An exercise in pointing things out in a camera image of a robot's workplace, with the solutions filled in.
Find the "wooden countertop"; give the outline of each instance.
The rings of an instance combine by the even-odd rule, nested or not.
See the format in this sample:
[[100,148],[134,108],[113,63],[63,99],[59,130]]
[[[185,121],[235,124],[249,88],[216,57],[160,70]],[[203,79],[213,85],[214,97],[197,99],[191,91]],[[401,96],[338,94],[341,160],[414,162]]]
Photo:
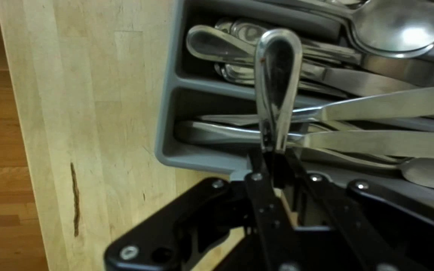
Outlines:
[[50,269],[103,269],[115,237],[207,176],[154,156],[170,13],[170,0],[0,0]]

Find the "dark mark on wood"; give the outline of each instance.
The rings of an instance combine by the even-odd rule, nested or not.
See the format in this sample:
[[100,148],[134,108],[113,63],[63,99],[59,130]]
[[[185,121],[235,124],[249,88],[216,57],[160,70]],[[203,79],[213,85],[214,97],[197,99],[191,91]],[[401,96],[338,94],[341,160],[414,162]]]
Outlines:
[[75,165],[69,162],[69,169],[71,169],[71,182],[72,182],[72,197],[74,197],[74,207],[75,207],[75,215],[72,218],[72,225],[74,225],[74,236],[80,234],[80,189],[78,189],[78,179],[77,179],[77,171]]

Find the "gray plastic cutlery tray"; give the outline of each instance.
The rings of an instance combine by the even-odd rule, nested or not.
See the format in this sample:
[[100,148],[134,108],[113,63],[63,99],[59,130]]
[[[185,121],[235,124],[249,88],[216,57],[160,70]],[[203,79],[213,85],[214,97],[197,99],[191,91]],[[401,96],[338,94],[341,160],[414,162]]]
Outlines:
[[[341,25],[312,13],[291,10],[253,0],[175,0],[172,43],[163,88],[160,123],[157,132],[157,157],[173,166],[232,173],[246,166],[249,145],[194,145],[175,138],[175,124],[199,114],[255,112],[255,90],[223,81],[214,63],[199,60],[185,48],[187,29],[194,23],[214,25],[219,17],[249,17],[282,25],[295,32],[323,42],[338,42]],[[298,105],[317,105],[326,99],[298,96]],[[398,126],[434,129],[434,120],[396,120]],[[309,169],[327,173],[335,182],[356,177],[399,180],[390,171],[369,173],[339,168],[326,162],[309,162]]]

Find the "cutlery tray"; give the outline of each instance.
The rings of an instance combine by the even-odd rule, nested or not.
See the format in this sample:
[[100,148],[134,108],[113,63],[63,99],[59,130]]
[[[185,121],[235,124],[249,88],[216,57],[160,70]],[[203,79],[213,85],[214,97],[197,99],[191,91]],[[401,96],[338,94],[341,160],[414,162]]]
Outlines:
[[[190,55],[185,48],[187,29],[194,23],[214,25],[223,16],[249,17],[295,29],[300,35],[315,40],[339,43],[341,25],[312,13],[253,0],[175,0],[173,4],[173,35],[163,84],[155,154],[163,163],[172,166],[217,173],[244,168],[249,145],[194,145],[182,142],[173,135],[178,121],[193,118],[197,114],[255,112],[256,109],[253,87],[226,82],[216,73],[214,63]],[[297,102],[298,106],[307,106],[329,100],[300,94]],[[434,120],[404,118],[393,120],[393,123],[405,127],[434,129]],[[332,162],[315,160],[320,159],[314,159],[310,154],[307,159],[309,169],[317,168],[327,173],[342,185],[357,176],[404,183],[392,171],[356,171]]]

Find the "knife blade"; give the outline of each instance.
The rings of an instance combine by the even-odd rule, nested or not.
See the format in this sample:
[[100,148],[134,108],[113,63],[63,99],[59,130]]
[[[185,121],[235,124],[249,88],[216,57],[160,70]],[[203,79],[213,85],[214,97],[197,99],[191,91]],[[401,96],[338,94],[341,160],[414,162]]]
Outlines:
[[[375,120],[419,115],[434,115],[434,87],[295,108],[292,111],[292,121]],[[256,114],[203,114],[197,118],[235,126],[258,123]]]
[[[175,135],[191,144],[259,144],[258,129],[207,121],[181,121]],[[320,130],[291,132],[289,147],[332,148],[351,153],[434,157],[434,132],[417,130]]]

